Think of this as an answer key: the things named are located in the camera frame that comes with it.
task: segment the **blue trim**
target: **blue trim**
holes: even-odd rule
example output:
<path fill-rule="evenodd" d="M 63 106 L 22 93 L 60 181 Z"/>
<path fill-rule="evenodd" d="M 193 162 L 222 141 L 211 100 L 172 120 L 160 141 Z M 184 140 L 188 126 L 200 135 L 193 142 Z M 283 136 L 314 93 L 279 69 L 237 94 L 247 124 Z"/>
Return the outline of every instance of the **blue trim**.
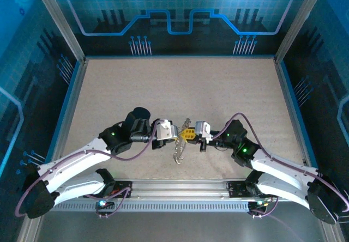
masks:
<path fill-rule="evenodd" d="M 63 118 L 65 116 L 65 112 L 67 111 L 67 107 L 68 107 L 68 102 L 69 102 L 70 96 L 71 96 L 71 94 L 73 92 L 73 86 L 74 86 L 74 83 L 75 83 L 75 80 L 76 80 L 76 76 L 77 76 L 77 72 L 78 72 L 79 66 L 80 66 L 80 64 L 77 61 L 76 64 L 75 64 L 75 67 L 74 67 L 74 72 L 73 72 L 73 75 L 71 77 L 67 93 L 66 93 L 65 98 L 64 98 L 64 102 L 63 102 L 63 105 L 62 105 L 61 113 L 59 114 L 59 117 L 58 117 L 55 133 L 53 133 L 53 137 L 52 137 L 52 141 L 51 141 L 51 144 L 50 144 L 50 147 L 49 147 L 49 151 L 47 152 L 45 163 L 51 162 L 51 159 L 53 157 L 53 152 L 55 151 L 58 135 L 59 135 L 59 132 L 61 131 L 61 126 L 62 126 L 62 123 L 63 123 Z"/>
<path fill-rule="evenodd" d="M 346 94 L 339 102 L 338 106 L 338 113 L 337 113 L 337 121 L 339 124 L 339 127 L 343 133 L 343 136 L 345 138 L 345 141 L 347 142 L 347 145 L 349 146 L 349 134 L 344 126 L 344 123 L 342 121 L 342 113 L 343 113 L 343 106 L 349 101 L 349 94 Z"/>
<path fill-rule="evenodd" d="M 309 154 L 311 166 L 312 167 L 318 167 L 318 164 L 317 164 L 316 159 L 315 159 L 315 154 L 314 154 L 314 151 L 313 151 L 313 149 L 311 147 L 310 139 L 309 139 L 308 133 L 306 131 L 305 124 L 304 124 L 304 121 L 303 121 L 303 117 L 302 117 L 302 114 L 301 114 L 300 109 L 298 107 L 297 99 L 296 99 L 296 96 L 294 94 L 293 87 L 292 87 L 292 84 L 291 84 L 291 80 L 290 80 L 290 77 L 288 76 L 288 72 L 286 70 L 286 65 L 285 65 L 284 61 L 281 62 L 281 68 L 282 68 L 282 71 L 283 71 L 283 73 L 285 75 L 285 80 L 286 80 L 286 83 L 287 83 L 288 91 L 289 91 L 291 99 L 292 99 L 291 105 L 294 106 L 294 110 L 296 111 L 296 116 L 297 116 L 297 119 L 298 119 L 298 122 L 299 122 L 299 125 L 300 125 L 300 130 L 302 131 L 302 134 L 303 134 L 303 137 L 304 137 L 304 142 L 305 142 L 305 146 L 306 146 L 306 149 L 308 151 L 308 154 Z"/>
<path fill-rule="evenodd" d="M 137 22 L 137 20 L 140 19 L 150 19 L 151 13 L 164 13 L 166 15 L 166 23 L 167 23 L 167 32 L 170 35 L 190 35 L 194 29 L 194 14 L 195 13 L 209 13 L 209 17 L 213 19 L 222 19 L 236 34 L 238 35 L 276 35 L 278 34 L 281 25 L 284 21 L 284 18 L 286 17 L 287 11 L 285 11 L 284 15 L 282 16 L 279 25 L 277 26 L 276 30 L 273 32 L 259 32 L 259 31 L 239 31 L 237 27 L 234 26 L 234 24 L 227 18 L 227 16 L 223 14 L 215 14 L 214 9 L 192 9 L 189 13 L 189 29 L 187 31 L 173 31 L 172 25 L 171 25 L 171 14 L 170 11 L 167 9 L 146 9 L 145 15 L 137 15 L 135 16 L 127 25 L 124 27 L 124 29 L 121 32 L 105 32 L 105 33 L 87 33 L 85 29 L 83 28 L 80 20 L 78 19 L 77 15 L 75 16 L 77 24 L 80 28 L 80 31 L 83 35 L 87 37 L 103 37 L 103 36 L 123 36 L 132 26 L 134 23 Z"/>
<path fill-rule="evenodd" d="M 23 122 L 24 122 L 24 114 L 23 114 L 23 107 L 20 100 L 18 100 L 15 96 L 12 96 L 10 93 L 8 93 L 4 88 L 0 87 L 0 94 L 4 94 L 6 98 L 8 98 L 13 104 L 17 106 L 18 113 L 20 115 L 20 121 L 18 122 L 18 125 L 16 127 L 16 130 L 12 136 L 12 139 L 10 141 L 10 144 L 6 150 L 5 156 L 0 164 L 0 177 L 2 173 L 4 172 L 5 166 L 8 162 L 8 159 L 10 158 L 10 154 L 12 152 L 12 149 L 15 145 L 15 142 L 18 138 L 18 135 L 20 133 L 20 130 L 22 128 Z"/>

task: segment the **blue backdrop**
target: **blue backdrop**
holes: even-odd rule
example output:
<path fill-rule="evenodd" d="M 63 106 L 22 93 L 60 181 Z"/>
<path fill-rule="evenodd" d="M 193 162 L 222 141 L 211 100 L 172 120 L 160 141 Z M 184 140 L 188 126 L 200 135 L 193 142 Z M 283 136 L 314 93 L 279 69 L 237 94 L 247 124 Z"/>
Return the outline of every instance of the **blue backdrop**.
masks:
<path fill-rule="evenodd" d="M 0 38 L 0 241 L 16 241 L 22 171 L 45 161 L 76 60 L 41 0 L 0 0 Z"/>
<path fill-rule="evenodd" d="M 57 1 L 85 54 L 145 56 L 275 54 L 303 0 Z"/>
<path fill-rule="evenodd" d="M 285 64 L 317 163 L 348 190 L 349 0 L 318 0 Z"/>

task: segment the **black joint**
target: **black joint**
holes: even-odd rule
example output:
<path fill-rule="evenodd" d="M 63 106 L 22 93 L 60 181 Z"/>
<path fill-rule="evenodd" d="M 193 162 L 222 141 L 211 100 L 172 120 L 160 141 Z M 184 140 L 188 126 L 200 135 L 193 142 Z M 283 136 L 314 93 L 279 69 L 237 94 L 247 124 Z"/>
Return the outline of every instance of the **black joint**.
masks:
<path fill-rule="evenodd" d="M 327 176 L 322 176 L 322 178 L 332 186 L 335 186 Z M 323 222 L 331 225 L 337 223 L 338 216 L 345 209 L 345 203 L 342 199 L 318 179 L 308 183 L 308 185 L 307 200 L 310 211 Z M 343 189 L 339 188 L 338 185 L 337 187 L 345 195 Z"/>
<path fill-rule="evenodd" d="M 103 178 L 103 183 L 105 184 L 105 186 L 97 195 L 95 195 L 95 197 L 107 196 L 113 191 L 115 180 L 113 176 L 110 174 L 110 172 L 105 168 L 100 168 L 96 170 L 96 172 L 100 174 L 100 176 Z"/>
<path fill-rule="evenodd" d="M 152 141 L 152 149 L 159 149 L 166 145 L 164 140 L 153 140 Z"/>
<path fill-rule="evenodd" d="M 200 152 L 206 152 L 206 147 L 207 147 L 206 140 L 203 140 L 203 141 L 200 143 Z"/>
<path fill-rule="evenodd" d="M 229 181 L 226 184 L 226 188 L 229 192 L 229 198 L 252 197 L 246 188 L 245 181 Z"/>
<path fill-rule="evenodd" d="M 26 180 L 22 187 L 24 193 L 29 186 L 31 186 L 39 177 L 39 173 L 33 164 L 28 164 L 25 167 Z M 39 181 L 29 192 L 22 204 L 22 210 L 27 213 L 30 219 L 40 217 L 50 211 L 55 205 L 55 194 L 53 196 L 49 193 L 45 183 Z"/>
<path fill-rule="evenodd" d="M 245 180 L 246 189 L 255 197 L 262 195 L 262 192 L 257 187 L 258 180 L 263 175 L 263 172 L 253 170 Z"/>

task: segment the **glass wall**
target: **glass wall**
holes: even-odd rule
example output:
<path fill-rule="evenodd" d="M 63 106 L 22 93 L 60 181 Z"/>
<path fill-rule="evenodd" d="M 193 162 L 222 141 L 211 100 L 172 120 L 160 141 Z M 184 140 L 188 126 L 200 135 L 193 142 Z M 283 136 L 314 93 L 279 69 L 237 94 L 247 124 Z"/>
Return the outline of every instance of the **glass wall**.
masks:
<path fill-rule="evenodd" d="M 284 61 L 318 166 L 349 190 L 349 0 L 318 0 Z"/>
<path fill-rule="evenodd" d="M 44 163 L 76 60 L 41 0 L 0 0 L 0 241 L 16 241 L 23 167 Z"/>
<path fill-rule="evenodd" d="M 303 0 L 57 0 L 86 55 L 275 54 Z"/>

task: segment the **cable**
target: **cable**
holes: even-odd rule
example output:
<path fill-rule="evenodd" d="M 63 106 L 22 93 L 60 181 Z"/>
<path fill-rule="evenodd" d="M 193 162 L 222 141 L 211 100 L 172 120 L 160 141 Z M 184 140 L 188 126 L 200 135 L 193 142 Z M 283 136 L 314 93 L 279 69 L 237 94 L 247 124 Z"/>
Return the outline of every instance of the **cable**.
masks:
<path fill-rule="evenodd" d="M 213 136 L 212 139 L 215 139 L 215 138 L 219 137 L 220 135 L 222 135 L 223 132 L 224 132 L 224 131 L 229 127 L 229 125 L 232 123 L 233 119 L 234 119 L 236 116 L 238 116 L 238 115 L 242 116 L 242 117 L 245 119 L 245 121 L 247 122 L 249 128 L 251 129 L 252 134 L 253 134 L 253 136 L 255 137 L 255 139 L 256 139 L 258 145 L 261 147 L 262 151 L 265 153 L 266 156 L 268 156 L 268 157 L 269 157 L 270 159 L 272 159 L 273 161 L 275 161 L 275 162 L 277 162 L 277 163 L 279 163 L 279 164 L 281 164 L 281 165 L 283 165 L 283 166 L 285 166 L 285 167 L 291 168 L 291 169 L 296 170 L 296 171 L 298 171 L 298 172 L 300 172 L 300 173 L 302 173 L 302 174 L 307 174 L 307 175 L 309 175 L 309 176 L 311 176 L 311 177 L 313 177 L 313 178 L 316 178 L 316 179 L 319 180 L 322 184 L 324 184 L 324 185 L 327 186 L 329 189 L 331 189 L 337 196 L 340 197 L 340 199 L 343 200 L 343 202 L 344 202 L 345 205 L 346 205 L 346 209 L 344 209 L 342 212 L 348 212 L 348 211 L 349 211 L 349 201 L 348 201 L 348 199 L 347 199 L 346 197 L 344 197 L 344 196 L 343 196 L 334 186 L 332 186 L 330 183 L 328 183 L 327 181 L 325 181 L 325 180 L 322 179 L 321 177 L 319 177 L 319 176 L 317 176 L 317 175 L 315 175 L 315 174 L 313 174 L 313 173 L 311 173 L 311 172 L 308 172 L 308 171 L 306 171 L 306 170 L 301 170 L 301 169 L 299 169 L 298 167 L 292 166 L 292 165 L 287 164 L 287 163 L 285 163 L 285 162 L 283 162 L 283 161 L 281 161 L 281 160 L 278 160 L 277 158 L 272 157 L 272 156 L 264 149 L 264 147 L 263 147 L 261 141 L 260 141 L 259 138 L 257 137 L 257 134 L 256 134 L 255 130 L 253 129 L 253 127 L 252 127 L 250 121 L 247 119 L 247 117 L 245 116 L 245 114 L 243 114 L 243 113 L 241 113 L 241 112 L 238 112 L 238 113 L 234 114 L 234 115 L 231 117 L 231 119 L 225 124 L 224 128 L 223 128 L 221 131 L 219 131 L 215 136 Z"/>
<path fill-rule="evenodd" d="M 223 149 L 223 150 L 219 149 L 218 147 L 214 147 L 214 148 L 217 149 L 218 151 L 221 151 L 221 152 L 224 152 L 224 151 L 227 151 L 227 150 L 228 150 L 228 148 Z"/>
<path fill-rule="evenodd" d="M 97 154 L 102 154 L 102 155 L 106 155 L 106 156 L 109 156 L 113 159 L 117 159 L 117 160 L 120 160 L 120 161 L 131 161 L 133 159 L 136 159 L 137 157 L 139 157 L 140 155 L 142 155 L 144 153 L 144 151 L 146 151 L 146 149 L 150 146 L 154 136 L 155 136 L 155 133 L 157 131 L 157 127 L 156 125 L 161 122 L 162 120 L 157 120 L 155 123 L 154 123 L 154 128 L 153 128 L 153 132 L 151 134 L 151 137 L 149 139 L 149 142 L 146 144 L 146 146 L 135 156 L 133 156 L 132 158 L 128 158 L 128 159 L 124 159 L 124 158 L 119 158 L 118 156 L 115 156 L 115 155 L 111 155 L 111 154 L 108 154 L 107 152 L 103 152 L 101 150 L 94 150 L 94 149 L 89 149 L 89 150 L 82 150 L 82 151 L 79 151 L 79 152 L 76 152 L 74 154 L 71 154 L 69 156 L 66 156 L 64 157 L 64 159 L 62 159 L 60 162 L 56 163 L 53 167 L 49 168 L 44 174 L 42 174 L 37 180 L 35 180 L 28 188 L 27 190 L 23 193 L 23 195 L 21 196 L 20 200 L 18 201 L 18 204 L 16 206 L 16 209 L 15 209 L 15 216 L 17 217 L 22 217 L 22 216 L 25 216 L 25 214 L 21 214 L 20 213 L 20 208 L 23 204 L 23 201 L 26 199 L 26 197 L 28 196 L 29 192 L 35 187 L 35 185 L 37 183 L 39 183 L 41 180 L 43 180 L 47 175 L 49 175 L 50 173 L 53 172 L 53 169 L 54 168 L 57 168 L 59 167 L 61 164 L 65 163 L 67 160 L 69 159 L 72 159 L 76 156 L 80 156 L 82 154 L 87 154 L 87 153 L 97 153 Z"/>
<path fill-rule="evenodd" d="M 99 211 L 98 211 L 98 209 L 96 210 L 95 213 L 96 213 L 100 218 L 106 218 L 106 219 L 107 219 L 108 217 L 114 215 L 114 214 L 119 210 L 119 208 L 121 207 L 121 205 L 124 203 L 125 198 L 127 197 L 128 193 L 131 191 L 131 188 L 128 187 L 128 186 L 127 186 L 127 187 L 124 187 L 123 189 L 121 189 L 120 191 L 116 192 L 115 194 L 103 198 L 105 201 L 107 201 L 107 200 L 109 200 L 109 199 L 112 199 L 112 198 L 114 198 L 114 197 L 116 197 L 116 196 L 122 194 L 124 191 L 126 191 L 126 192 L 125 192 L 125 195 L 123 196 L 123 198 L 122 198 L 120 204 L 117 206 L 117 208 L 116 208 L 112 213 L 110 213 L 110 214 L 100 214 Z M 91 195 L 86 195 L 86 197 L 89 197 L 89 198 L 92 198 L 92 199 L 95 199 L 95 200 L 100 200 L 100 198 L 94 197 L 94 196 L 91 196 Z"/>
<path fill-rule="evenodd" d="M 254 210 L 252 210 L 252 211 L 255 211 L 255 212 L 258 212 L 258 213 L 262 214 L 261 217 L 268 216 L 268 215 L 270 215 L 270 214 L 275 210 L 276 206 L 278 205 L 278 202 L 279 202 L 279 197 L 276 198 L 276 201 L 275 201 L 274 206 L 273 206 L 272 209 L 271 209 L 269 212 L 267 212 L 267 213 L 261 212 L 261 211 L 259 211 L 259 210 L 256 211 L 257 209 L 254 209 Z"/>

